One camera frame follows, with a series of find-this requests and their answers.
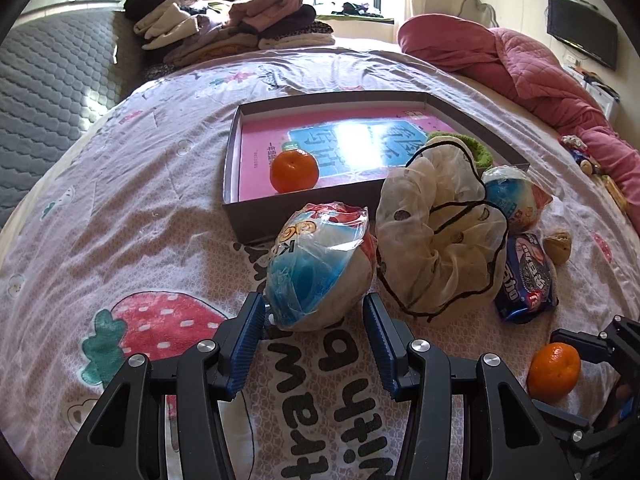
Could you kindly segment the small colourful toy figure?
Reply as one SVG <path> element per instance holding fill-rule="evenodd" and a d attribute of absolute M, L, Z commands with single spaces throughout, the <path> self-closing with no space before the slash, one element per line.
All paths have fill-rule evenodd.
<path fill-rule="evenodd" d="M 600 164 L 591 156 L 588 145 L 578 136 L 561 136 L 560 144 L 572 156 L 580 170 L 588 176 L 600 176 Z"/>

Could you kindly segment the blue-white egg toy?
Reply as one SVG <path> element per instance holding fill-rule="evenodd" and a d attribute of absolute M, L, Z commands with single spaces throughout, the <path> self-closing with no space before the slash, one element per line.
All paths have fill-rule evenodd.
<path fill-rule="evenodd" d="M 341 321 L 369 290 L 376 238 L 366 207 L 307 204 L 271 248 L 264 295 L 281 330 L 311 332 Z"/>

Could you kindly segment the pile of folded clothes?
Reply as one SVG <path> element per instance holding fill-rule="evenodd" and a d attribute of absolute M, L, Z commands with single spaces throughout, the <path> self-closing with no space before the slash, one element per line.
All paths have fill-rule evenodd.
<path fill-rule="evenodd" d="M 332 46 L 331 25 L 303 0 L 126 0 L 153 67 L 176 70 L 257 50 Z"/>

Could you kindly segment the red-blue egg toy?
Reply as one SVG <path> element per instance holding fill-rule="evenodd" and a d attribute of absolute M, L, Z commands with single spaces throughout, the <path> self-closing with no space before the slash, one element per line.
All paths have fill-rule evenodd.
<path fill-rule="evenodd" d="M 487 199 L 504 213 L 511 234 L 533 229 L 552 202 L 547 191 L 516 167 L 491 167 L 482 174 L 482 181 Z"/>

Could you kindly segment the black wall television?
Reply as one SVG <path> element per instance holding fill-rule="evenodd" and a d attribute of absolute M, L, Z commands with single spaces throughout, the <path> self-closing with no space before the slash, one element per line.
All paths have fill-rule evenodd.
<path fill-rule="evenodd" d="M 592 6 L 574 0 L 548 0 L 547 34 L 616 70 L 617 25 Z"/>

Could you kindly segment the pink quilted blanket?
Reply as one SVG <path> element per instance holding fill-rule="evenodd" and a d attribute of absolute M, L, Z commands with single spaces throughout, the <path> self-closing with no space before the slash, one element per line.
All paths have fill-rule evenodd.
<path fill-rule="evenodd" d="M 541 42 L 448 14 L 421 14 L 398 30 L 401 52 L 471 78 L 523 107 L 561 136 L 577 136 L 626 198 L 639 226 L 639 152 Z"/>

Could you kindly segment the grey cardboard tray box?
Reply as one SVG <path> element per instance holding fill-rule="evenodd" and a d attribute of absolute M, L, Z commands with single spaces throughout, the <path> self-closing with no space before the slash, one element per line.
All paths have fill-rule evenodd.
<path fill-rule="evenodd" d="M 236 110 L 224 160 L 222 203 L 228 214 L 233 232 L 242 244 L 258 244 L 275 237 L 291 214 L 308 203 L 343 202 L 376 211 L 384 179 L 393 166 L 385 169 L 385 176 L 362 181 L 330 185 L 292 193 L 276 193 L 256 200 L 238 199 L 239 179 L 239 126 L 246 115 L 265 114 L 269 117 L 289 115 L 300 110 L 346 110 L 346 108 L 380 108 L 384 105 L 415 106 L 460 129 L 458 133 L 472 136 L 488 147 L 498 165 L 511 165 L 527 169 L 528 160 L 508 142 L 498 137 L 495 130 L 483 126 L 463 110 L 426 92 L 414 91 L 356 91 L 326 92 L 287 96 L 242 104 Z"/>

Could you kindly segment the green fuzzy scrunchie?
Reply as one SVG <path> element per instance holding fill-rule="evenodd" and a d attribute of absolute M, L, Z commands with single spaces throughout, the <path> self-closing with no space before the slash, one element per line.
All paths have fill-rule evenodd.
<path fill-rule="evenodd" d="M 494 159 L 492 158 L 491 152 L 488 150 L 488 147 L 472 136 L 436 130 L 428 134 L 428 140 L 431 141 L 435 138 L 438 138 L 439 136 L 452 136 L 453 138 L 461 141 L 471 152 L 475 167 L 480 174 L 489 169 L 494 164 Z"/>

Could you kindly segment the orange mandarin in tray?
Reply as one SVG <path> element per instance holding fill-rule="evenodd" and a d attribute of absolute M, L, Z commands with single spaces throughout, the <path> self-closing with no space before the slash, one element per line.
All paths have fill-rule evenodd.
<path fill-rule="evenodd" d="M 278 193 L 313 188 L 320 177 L 319 166 L 310 153 L 296 148 L 281 152 L 270 167 L 270 183 Z"/>

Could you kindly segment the blue Oreo cookie packet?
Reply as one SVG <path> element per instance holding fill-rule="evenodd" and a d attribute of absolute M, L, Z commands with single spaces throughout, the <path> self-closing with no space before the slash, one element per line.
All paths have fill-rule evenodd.
<path fill-rule="evenodd" d="M 506 266 L 495 299 L 503 322 L 526 324 L 559 304 L 554 266 L 534 233 L 510 235 Z"/>

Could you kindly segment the orange mandarin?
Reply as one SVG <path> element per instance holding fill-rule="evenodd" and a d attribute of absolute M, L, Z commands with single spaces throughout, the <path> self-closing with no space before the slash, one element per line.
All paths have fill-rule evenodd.
<path fill-rule="evenodd" d="M 546 344 L 530 362 L 527 391 L 535 400 L 559 402 L 576 387 L 581 372 L 582 360 L 573 346 L 562 342 Z"/>
<path fill-rule="evenodd" d="M 319 166 L 310 153 L 296 148 L 281 152 L 270 167 L 270 183 L 278 193 L 313 188 L 320 177 Z"/>

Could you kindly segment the white heart-shaped chair back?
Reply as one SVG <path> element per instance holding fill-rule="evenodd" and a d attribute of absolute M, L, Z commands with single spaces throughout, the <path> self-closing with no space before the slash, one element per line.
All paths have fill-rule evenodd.
<path fill-rule="evenodd" d="M 457 17 L 487 28 L 499 26 L 495 8 L 482 0 L 462 0 Z"/>

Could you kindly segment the dark clothes on windowsill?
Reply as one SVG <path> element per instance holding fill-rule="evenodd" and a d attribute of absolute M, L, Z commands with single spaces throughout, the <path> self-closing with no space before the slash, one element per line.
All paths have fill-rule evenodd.
<path fill-rule="evenodd" d="M 358 18 L 382 18 L 378 10 L 369 8 L 367 3 L 344 2 L 341 10 L 334 10 L 333 14 L 358 16 Z"/>

